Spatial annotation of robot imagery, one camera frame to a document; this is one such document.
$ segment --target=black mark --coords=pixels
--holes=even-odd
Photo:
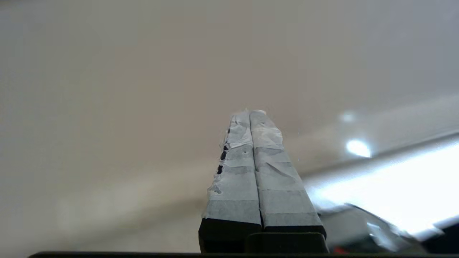
[[[226,158],[226,151],[222,152],[222,155],[220,156],[221,160],[224,160]]]

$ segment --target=fluorescent light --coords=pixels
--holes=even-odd
[[[361,157],[371,157],[371,151],[368,146],[360,140],[350,140],[346,144],[348,152]]]

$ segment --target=hole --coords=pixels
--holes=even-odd
[[[224,160],[226,158],[226,151],[222,152],[222,155],[220,156],[221,160]]]

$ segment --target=white ceiling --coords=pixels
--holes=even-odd
[[[245,108],[300,173],[455,132],[458,28],[457,1],[2,2],[0,250],[205,198]]]

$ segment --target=ceiling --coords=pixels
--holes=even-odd
[[[0,250],[205,199],[245,108],[301,174],[456,132],[458,28],[456,1],[2,2]]]

